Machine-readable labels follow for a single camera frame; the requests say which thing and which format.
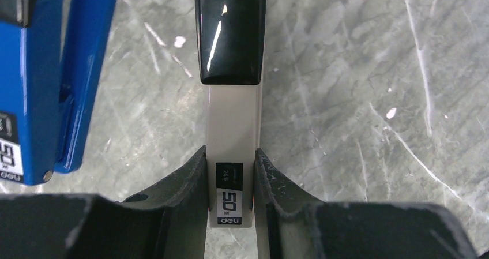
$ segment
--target blue stapler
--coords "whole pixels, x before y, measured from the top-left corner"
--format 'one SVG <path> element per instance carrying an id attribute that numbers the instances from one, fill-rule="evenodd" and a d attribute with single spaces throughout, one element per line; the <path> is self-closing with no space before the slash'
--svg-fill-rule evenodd
<path id="1" fill-rule="evenodd" d="M 81 165 L 116 0 L 0 0 L 0 178 Z"/>

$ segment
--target glossy black plastic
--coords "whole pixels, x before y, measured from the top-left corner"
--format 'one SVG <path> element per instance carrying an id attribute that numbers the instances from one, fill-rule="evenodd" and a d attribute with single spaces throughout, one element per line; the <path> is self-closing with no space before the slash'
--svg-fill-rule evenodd
<path id="1" fill-rule="evenodd" d="M 195 0 L 195 14 L 202 83 L 259 84 L 265 0 Z"/>

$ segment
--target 50 sheets label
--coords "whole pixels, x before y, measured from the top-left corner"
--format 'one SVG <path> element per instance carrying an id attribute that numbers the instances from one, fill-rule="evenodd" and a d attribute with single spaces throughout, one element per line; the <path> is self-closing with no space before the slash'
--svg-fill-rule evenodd
<path id="1" fill-rule="evenodd" d="M 0 138 L 0 171 L 24 175 L 20 145 Z"/>
<path id="2" fill-rule="evenodd" d="M 0 178 L 24 181 L 17 118 L 7 112 L 0 112 Z"/>
<path id="3" fill-rule="evenodd" d="M 243 222 L 243 163 L 216 163 L 217 224 Z"/>

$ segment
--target stapler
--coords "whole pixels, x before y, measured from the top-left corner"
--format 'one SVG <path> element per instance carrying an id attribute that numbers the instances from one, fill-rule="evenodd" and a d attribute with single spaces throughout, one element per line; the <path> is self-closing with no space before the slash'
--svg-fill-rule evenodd
<path id="1" fill-rule="evenodd" d="M 211 227 L 251 227 L 266 0 L 195 0 Z"/>
<path id="2" fill-rule="evenodd" d="M 0 178 L 49 181 L 82 162 L 116 0 L 0 0 Z"/>

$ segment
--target gray marble surface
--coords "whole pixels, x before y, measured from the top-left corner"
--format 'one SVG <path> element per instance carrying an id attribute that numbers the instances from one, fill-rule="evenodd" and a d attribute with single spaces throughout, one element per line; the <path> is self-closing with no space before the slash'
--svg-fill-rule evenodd
<path id="1" fill-rule="evenodd" d="M 268 0 L 262 148 L 322 200 L 445 205 L 486 250 L 488 7 Z M 82 169 L 0 189 L 122 200 L 185 162 L 204 143 L 194 14 L 194 0 L 117 0 Z M 206 258 L 256 258 L 255 242 L 209 228 Z"/>

